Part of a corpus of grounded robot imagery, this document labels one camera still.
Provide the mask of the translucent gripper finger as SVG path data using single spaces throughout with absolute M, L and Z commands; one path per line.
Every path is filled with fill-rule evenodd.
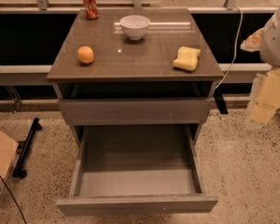
M 260 28 L 252 35 L 250 35 L 246 40 L 242 42 L 240 49 L 248 52 L 260 51 L 263 31 L 264 29 Z
M 257 130 L 265 126 L 280 108 L 280 68 L 257 74 L 252 83 L 245 111 L 245 127 Z

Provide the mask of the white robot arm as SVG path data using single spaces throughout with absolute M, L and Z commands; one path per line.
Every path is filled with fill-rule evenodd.
M 245 51 L 259 51 L 261 60 L 272 68 L 253 79 L 245 112 L 245 126 L 256 130 L 265 126 L 280 109 L 280 7 L 263 28 L 241 44 Z

